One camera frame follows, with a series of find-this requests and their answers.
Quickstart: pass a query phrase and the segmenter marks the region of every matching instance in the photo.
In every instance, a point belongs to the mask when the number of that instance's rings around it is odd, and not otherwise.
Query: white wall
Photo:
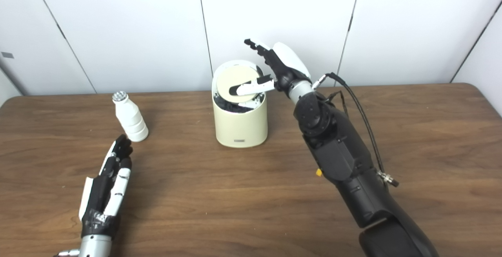
[[[98,93],[210,89],[200,0],[45,0]]]
[[[312,78],[336,70],[355,0],[202,0],[212,69],[229,60],[250,60],[264,72],[262,57],[244,44],[256,38],[290,46]]]
[[[5,73],[0,69],[0,107],[14,96],[19,96],[18,89],[12,84],[11,80],[7,78]]]
[[[502,10],[499,9],[454,82],[476,86],[502,115]]]
[[[94,93],[43,0],[0,0],[5,73],[29,95]]]
[[[357,0],[340,76],[351,85],[450,82],[500,1]]]
[[[0,0],[14,55],[0,62],[25,94],[209,89],[211,66],[233,59],[270,72],[249,37],[289,45],[312,78],[448,82],[501,0],[357,0],[348,33],[356,0],[45,1],[78,60],[43,0]]]

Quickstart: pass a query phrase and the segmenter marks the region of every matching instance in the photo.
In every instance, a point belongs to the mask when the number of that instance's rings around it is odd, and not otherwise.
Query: cable connector
[[[387,173],[383,173],[382,171],[377,171],[376,174],[384,180],[384,182],[388,182],[391,184],[393,187],[398,187],[399,182],[391,177],[391,175]]]
[[[314,82],[314,84],[312,84],[312,89],[316,90],[319,85],[321,85],[322,82],[324,82],[324,80],[326,80],[328,76],[327,75],[322,75],[322,77],[319,78],[319,80],[316,80],[316,82]]]

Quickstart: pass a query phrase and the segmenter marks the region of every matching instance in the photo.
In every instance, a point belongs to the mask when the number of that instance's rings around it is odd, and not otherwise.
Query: cylindrical container
[[[229,89],[263,75],[255,64],[245,60],[229,61],[215,71],[212,82],[216,138],[224,146],[247,148],[267,139],[266,93],[232,96]]]
[[[136,105],[124,91],[115,92],[112,96],[115,103],[115,115],[124,128],[127,137],[133,142],[139,142],[148,136],[148,128]]]

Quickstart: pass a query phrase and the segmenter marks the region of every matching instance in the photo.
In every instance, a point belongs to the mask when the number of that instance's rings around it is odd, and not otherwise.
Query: silver metal joint
[[[377,171],[376,174],[382,178],[382,180],[384,180],[384,182],[387,182],[389,183],[390,185],[394,186],[394,187],[398,187],[399,185],[399,182],[397,182],[397,180],[393,179],[391,177],[391,175],[389,175],[388,173],[383,173],[381,171]]]
[[[82,238],[79,257],[109,257],[110,251],[110,236],[90,234]]]
[[[319,78],[319,80],[316,80],[316,82],[314,82],[314,84],[312,84],[312,89],[316,90],[319,87],[319,85],[321,85],[321,83],[323,83],[324,80],[326,80],[327,77],[328,76],[326,76],[326,75],[322,75],[322,77]]]
[[[80,254],[80,249],[71,249],[59,252],[54,257],[77,257]]]
[[[300,80],[299,82],[296,82],[290,89],[289,98],[296,105],[296,102],[298,102],[298,100],[303,95],[306,95],[310,92],[314,92],[314,89],[312,89],[310,82],[307,82],[306,80]]]
[[[127,98],[127,93],[125,91],[118,91],[113,93],[113,96],[111,97],[113,101],[123,101]]]

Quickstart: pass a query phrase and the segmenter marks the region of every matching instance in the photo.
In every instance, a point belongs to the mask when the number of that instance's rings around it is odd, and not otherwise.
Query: beige container
[[[262,144],[268,135],[267,95],[232,96],[230,87],[260,77],[256,65],[245,60],[229,61],[215,71],[212,82],[212,101],[215,111],[216,138],[224,146],[247,148]],[[215,94],[234,105],[255,105],[245,113],[229,112],[215,102]]]

